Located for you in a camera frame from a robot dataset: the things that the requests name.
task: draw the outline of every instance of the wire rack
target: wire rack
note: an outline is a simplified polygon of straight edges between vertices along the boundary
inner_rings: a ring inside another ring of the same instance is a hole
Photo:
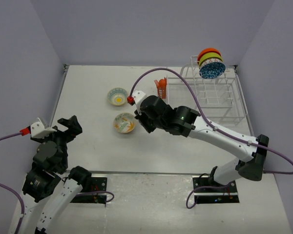
[[[191,56],[191,63],[181,69],[180,75],[195,91],[205,115],[210,120],[223,125],[237,125],[247,116],[240,82],[234,68],[227,68],[219,78],[203,79],[199,73],[197,56]],[[167,79],[166,103],[172,107],[186,105],[197,110],[188,88],[177,77]]]

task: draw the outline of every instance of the white table surface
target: white table surface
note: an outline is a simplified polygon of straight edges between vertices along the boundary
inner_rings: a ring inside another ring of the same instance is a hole
[[[83,133],[68,144],[69,169],[80,165],[90,171],[104,172],[209,173],[214,166],[234,158],[230,153],[200,140],[172,136],[159,129],[148,134],[139,124],[129,134],[116,132],[114,118],[122,112],[133,114],[135,107],[127,103],[123,106],[109,104],[108,91],[123,87],[129,92],[134,81],[152,68],[69,67],[52,124],[58,125],[58,119],[76,115],[83,128]],[[180,72],[181,68],[172,69]],[[137,89],[156,95],[154,80],[167,75],[174,77],[167,71],[153,72],[138,84]],[[189,92],[185,92],[185,97],[188,99],[183,97],[183,104],[193,106]],[[246,119],[234,130],[250,134]]]
[[[190,175],[107,177],[115,199],[106,207],[70,204],[50,234],[291,233],[273,175],[260,182],[238,180],[240,203],[200,204],[192,210],[185,205],[193,189]]]
[[[133,80],[148,69],[69,68],[55,120],[77,115],[84,128],[84,133],[68,145],[70,168],[82,165],[100,171],[203,173],[230,159],[224,151],[203,142],[161,131],[149,135],[141,127],[130,135],[114,132],[111,124],[114,116],[133,109],[110,106],[106,92],[116,86],[129,90]],[[164,75],[165,72],[151,75],[145,84],[152,84]],[[151,88],[143,90],[154,93]],[[137,139],[144,144],[137,144]],[[139,154],[134,148],[125,147],[130,141],[136,144]],[[263,175],[259,182],[237,180],[240,203],[200,204],[192,210],[185,206],[193,189],[191,175],[93,173],[93,176],[108,178],[107,190],[115,194],[115,199],[106,207],[69,204],[48,234],[291,234],[273,175]],[[53,197],[62,187],[60,182]],[[19,213],[18,204],[14,220]]]

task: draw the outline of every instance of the blue patterned plate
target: blue patterned plate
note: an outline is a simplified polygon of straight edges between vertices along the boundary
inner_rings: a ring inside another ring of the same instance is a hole
[[[200,68],[200,75],[204,79],[214,79],[223,74],[225,69],[222,62],[211,62]]]

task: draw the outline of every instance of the gray wall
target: gray wall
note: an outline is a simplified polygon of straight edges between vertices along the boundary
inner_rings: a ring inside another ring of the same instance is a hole
[[[63,66],[29,0],[0,1],[0,137],[36,117],[50,119]],[[0,142],[0,182],[20,192],[36,143],[29,136]],[[0,188],[0,234],[17,199]]]
[[[216,47],[238,64],[273,0],[32,0],[62,62],[184,65]]]
[[[293,0],[276,0],[238,67],[256,134],[293,160]],[[268,168],[291,171],[270,154]],[[293,231],[293,175],[276,175]]]

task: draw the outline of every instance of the stacked dishes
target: stacked dishes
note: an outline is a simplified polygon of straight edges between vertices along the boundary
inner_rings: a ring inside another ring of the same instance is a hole
[[[197,63],[200,67],[200,75],[205,79],[217,78],[226,69],[220,52],[215,48],[203,50],[197,58]]]

